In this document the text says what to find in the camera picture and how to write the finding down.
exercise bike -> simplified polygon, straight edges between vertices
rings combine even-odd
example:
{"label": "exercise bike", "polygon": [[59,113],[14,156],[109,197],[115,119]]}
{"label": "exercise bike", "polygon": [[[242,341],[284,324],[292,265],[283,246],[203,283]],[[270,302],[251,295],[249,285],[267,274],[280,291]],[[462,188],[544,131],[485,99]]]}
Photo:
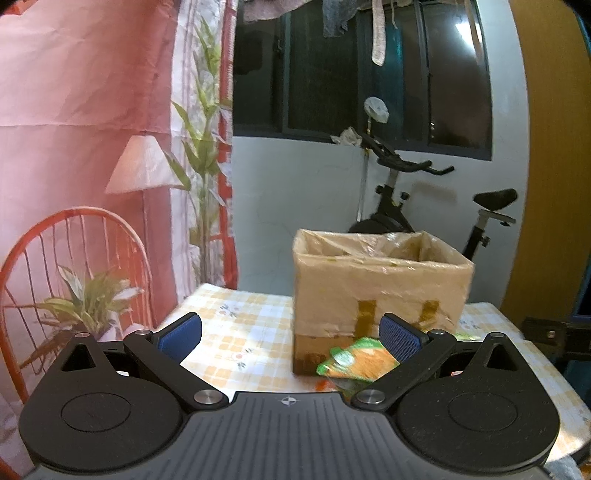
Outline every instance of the exercise bike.
{"label": "exercise bike", "polygon": [[[403,160],[393,148],[389,147],[383,140],[373,137],[369,134],[361,133],[361,146],[371,149],[378,157],[378,164],[389,168],[388,180],[384,185],[378,185],[375,192],[380,195],[378,208],[369,218],[359,220],[349,229],[349,233],[372,233],[383,234],[391,232],[413,233],[414,229],[404,216],[402,206],[410,195],[406,192],[401,193],[401,201],[396,204],[392,195],[396,187],[396,181],[400,173],[413,173],[416,171],[425,171],[431,175],[447,175],[455,170],[449,166],[442,170],[432,168],[433,162],[430,160],[415,163]],[[474,195],[473,200],[482,207],[478,211],[478,219],[472,228],[472,232],[464,247],[462,254],[469,260],[474,257],[478,245],[486,247],[490,238],[484,235],[488,219],[498,220],[501,225],[509,226],[516,220],[508,215],[498,213],[498,210],[509,206],[517,200],[517,191],[515,189],[498,190],[496,192],[484,192]]]}

window pane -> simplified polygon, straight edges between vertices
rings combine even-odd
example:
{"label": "window pane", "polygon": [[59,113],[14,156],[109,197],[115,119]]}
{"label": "window pane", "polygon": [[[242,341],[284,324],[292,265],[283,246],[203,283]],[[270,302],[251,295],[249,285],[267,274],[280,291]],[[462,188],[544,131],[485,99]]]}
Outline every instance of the window pane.
{"label": "window pane", "polygon": [[[391,10],[386,12],[386,59],[379,67],[371,61],[371,46],[363,63],[369,72],[369,94],[381,98],[390,117],[385,125],[374,122],[377,136],[397,148],[404,140],[420,141],[423,137],[424,83],[421,75],[421,53],[418,43],[417,17],[413,5],[395,10],[396,27]],[[371,12],[363,14],[371,32]]]}
{"label": "window pane", "polygon": [[234,123],[274,130],[279,21],[237,25],[234,54]]}
{"label": "window pane", "polygon": [[357,125],[357,35],[323,37],[322,1],[291,13],[288,126],[339,134]]}
{"label": "window pane", "polygon": [[491,148],[491,87],[463,6],[423,5],[430,72],[430,143]]}

triangular cutout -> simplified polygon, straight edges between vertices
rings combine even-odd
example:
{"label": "triangular cutout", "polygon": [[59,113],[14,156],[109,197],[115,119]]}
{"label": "triangular cutout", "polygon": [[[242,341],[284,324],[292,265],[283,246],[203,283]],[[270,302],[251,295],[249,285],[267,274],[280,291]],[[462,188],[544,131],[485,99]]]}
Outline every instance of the triangular cutout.
{"label": "triangular cutout", "polygon": [[487,367],[513,372],[517,370],[517,365],[515,365],[515,362],[511,359],[509,352],[507,352],[503,345],[497,345],[494,348],[488,360]]}
{"label": "triangular cutout", "polygon": [[86,370],[87,368],[94,367],[95,363],[92,361],[86,345],[76,345],[61,370],[63,372],[72,372],[74,370]]}

checkered tablecloth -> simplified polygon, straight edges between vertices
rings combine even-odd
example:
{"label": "checkered tablecloth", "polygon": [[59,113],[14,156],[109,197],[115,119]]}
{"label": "checkered tablecloth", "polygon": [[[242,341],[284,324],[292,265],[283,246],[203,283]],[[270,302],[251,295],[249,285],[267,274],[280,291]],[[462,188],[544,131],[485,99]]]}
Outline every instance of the checkered tablecloth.
{"label": "checkered tablecloth", "polygon": [[[202,285],[162,326],[188,312],[203,321],[203,339],[182,366],[231,399],[237,391],[306,392],[329,390],[320,377],[291,372],[291,297]],[[554,401],[560,433],[549,460],[569,455],[591,439],[591,413],[548,359],[493,305],[466,305],[460,332],[484,337],[506,333]]]}

metal screw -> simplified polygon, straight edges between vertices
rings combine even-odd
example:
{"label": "metal screw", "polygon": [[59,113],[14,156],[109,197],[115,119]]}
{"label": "metal screw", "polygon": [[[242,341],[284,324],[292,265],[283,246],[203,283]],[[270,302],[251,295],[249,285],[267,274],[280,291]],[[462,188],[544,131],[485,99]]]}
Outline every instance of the metal screw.
{"label": "metal screw", "polygon": [[203,405],[214,405],[220,403],[223,399],[223,394],[219,390],[212,390],[208,388],[206,390],[199,390],[193,396],[193,400]]}
{"label": "metal screw", "polygon": [[377,405],[386,400],[386,394],[381,390],[374,390],[370,388],[368,390],[362,390],[357,394],[357,400],[367,405]]}

